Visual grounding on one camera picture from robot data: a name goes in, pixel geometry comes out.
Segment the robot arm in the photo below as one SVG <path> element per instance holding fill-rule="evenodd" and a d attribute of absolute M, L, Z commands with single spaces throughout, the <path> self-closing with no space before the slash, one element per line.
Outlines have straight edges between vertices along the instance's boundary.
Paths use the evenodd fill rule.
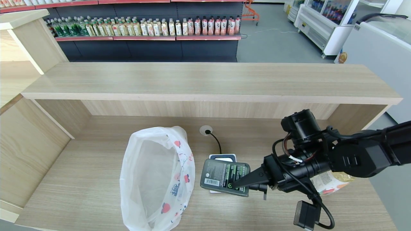
<path fill-rule="evenodd" d="M 233 187 L 250 186 L 263 191 L 264 198 L 267 186 L 306 194 L 313 204 L 298 202 L 294 224 L 308 230 L 313 230 L 315 224 L 334 228 L 334 219 L 311 183 L 311 177 L 331 170 L 368 178 L 389 166 L 411 163 L 411 121 L 346 136 L 331 126 L 321 130 L 312 112 L 303 110 L 284 118 L 281 125 L 287 136 L 274 142 L 273 154 L 264 157 L 261 167 L 235 181 Z M 287 148 L 289 139 L 294 149 Z M 277 156 L 278 144 L 284 155 Z M 330 225 L 319 223 L 321 208 L 329 216 Z"/>

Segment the black cable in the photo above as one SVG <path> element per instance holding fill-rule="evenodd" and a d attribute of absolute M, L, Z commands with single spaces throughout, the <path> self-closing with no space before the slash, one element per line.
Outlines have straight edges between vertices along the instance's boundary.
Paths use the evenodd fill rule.
<path fill-rule="evenodd" d="M 220 145 L 220 142 L 218 141 L 217 137 L 215 137 L 215 135 L 213 135 L 210 130 L 206 130 L 205 133 L 206 133 L 207 135 L 212 135 L 212 136 L 214 137 L 214 139 L 217 140 L 218 148 L 220 149 L 220 154 L 223 154 L 223 153 L 221 152 L 221 145 Z"/>
<path fill-rule="evenodd" d="M 288 169 L 284 168 L 283 163 L 278 159 L 277 153 L 275 151 L 275 146 L 278 143 L 281 143 L 284 139 L 280 139 L 277 140 L 276 142 L 274 142 L 274 144 L 272 145 L 272 155 L 274 156 L 274 159 L 278 162 L 280 168 L 282 168 L 291 178 L 293 178 L 298 184 L 300 184 L 301 186 L 304 187 L 305 190 L 307 190 L 307 192 L 309 192 L 311 195 L 315 195 L 316 193 L 314 193 L 309 187 L 307 187 L 303 182 L 301 182 L 296 176 L 294 176 L 290 171 L 288 171 Z M 328 210 L 328 208 L 324 205 L 324 203 L 317 198 L 317 196 L 315 196 L 313 198 L 313 200 L 316 200 L 316 202 L 324 209 L 325 213 L 327 214 L 328 218 L 330 219 L 330 225 L 324 225 L 320 222 L 316 222 L 318 226 L 324 228 L 324 229 L 333 229 L 335 226 L 335 221 L 334 221 L 334 217 L 332 216 L 331 212 Z"/>

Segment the wooden panel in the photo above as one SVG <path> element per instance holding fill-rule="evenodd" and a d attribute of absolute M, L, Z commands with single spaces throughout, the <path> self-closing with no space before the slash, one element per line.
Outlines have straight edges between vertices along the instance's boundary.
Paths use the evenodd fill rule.
<path fill-rule="evenodd" d="M 0 122 L 0 199 L 23 208 L 70 138 L 24 98 Z"/>
<path fill-rule="evenodd" d="M 27 55 L 20 49 L 7 30 L 0 31 L 0 61 L 28 61 Z"/>
<path fill-rule="evenodd" d="M 67 57 L 44 24 L 43 19 L 37 19 L 8 30 L 40 74 L 44 74 L 60 62 L 68 62 Z"/>
<path fill-rule="evenodd" d="M 60 63 L 29 99 L 397 104 L 363 65 L 290 63 Z"/>
<path fill-rule="evenodd" d="M 30 61 L 0 62 L 0 107 L 40 77 Z"/>
<path fill-rule="evenodd" d="M 367 129 L 390 105 L 340 104 L 328 121 L 341 134 Z"/>
<path fill-rule="evenodd" d="M 0 219 L 14 223 L 22 211 L 22 208 L 0 200 Z"/>
<path fill-rule="evenodd" d="M 311 109 L 319 120 L 328 119 L 338 104 L 167 102 L 83 100 L 94 116 L 173 116 L 208 118 L 284 118 Z"/>
<path fill-rule="evenodd" d="M 270 191 L 264 201 L 260 192 L 252 191 L 244 198 L 210 194 L 199 187 L 204 161 L 218 153 L 215 140 L 199 133 L 204 124 L 214 128 L 223 153 L 235 153 L 239 162 L 249 163 L 252 169 L 271 153 L 273 141 L 286 135 L 279 119 L 92 116 L 51 167 L 16 224 L 60 231 L 126 231 L 118 181 L 130 134 L 153 126 L 180 125 L 194 154 L 196 183 L 175 230 L 299 230 L 293 218 L 297 201 L 307 200 L 301 193 Z M 324 128 L 328 122 L 319 120 L 319 124 Z M 323 201 L 334 215 L 336 231 L 396 230 L 366 179 L 324 196 Z M 329 222 L 325 214 L 321 222 Z"/>
<path fill-rule="evenodd" d="M 90 119 L 90 112 L 80 100 L 36 100 L 74 139 Z"/>

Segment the refrigerator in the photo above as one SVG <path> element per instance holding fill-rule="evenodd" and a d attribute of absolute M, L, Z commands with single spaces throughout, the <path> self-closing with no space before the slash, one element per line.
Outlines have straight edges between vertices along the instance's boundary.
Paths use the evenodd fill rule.
<path fill-rule="evenodd" d="M 363 64 L 404 99 L 387 112 L 411 120 L 411 21 L 404 15 L 370 14 L 358 20 L 335 63 Z"/>

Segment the pink bottle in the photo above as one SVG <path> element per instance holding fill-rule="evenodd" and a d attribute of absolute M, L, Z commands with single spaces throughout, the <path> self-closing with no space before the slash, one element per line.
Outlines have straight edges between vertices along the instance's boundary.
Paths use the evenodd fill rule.
<path fill-rule="evenodd" d="M 201 20 L 200 17 L 197 16 L 196 21 L 194 22 L 194 34 L 195 35 L 200 35 L 201 33 Z"/>
<path fill-rule="evenodd" d="M 227 19 L 224 16 L 221 20 L 221 28 L 220 28 L 220 35 L 226 35 L 227 33 Z"/>
<path fill-rule="evenodd" d="M 233 17 L 231 16 L 231 17 L 230 17 L 230 20 L 229 20 L 229 25 L 228 25 L 228 31 L 229 31 L 229 35 L 230 35 L 230 36 L 233 36 L 233 35 L 234 35 L 235 27 L 236 27 L 236 21 L 235 21 L 235 20 L 233 19 Z"/>
<path fill-rule="evenodd" d="M 211 16 L 208 21 L 208 35 L 214 35 L 214 18 Z"/>
<path fill-rule="evenodd" d="M 240 23 L 241 23 L 240 16 L 237 15 L 236 25 L 235 25 L 235 28 L 234 28 L 234 33 L 236 33 L 236 34 L 240 33 Z"/>
<path fill-rule="evenodd" d="M 215 20 L 215 35 L 220 35 L 220 29 L 221 29 L 221 19 L 220 16 L 217 16 L 217 19 Z"/>

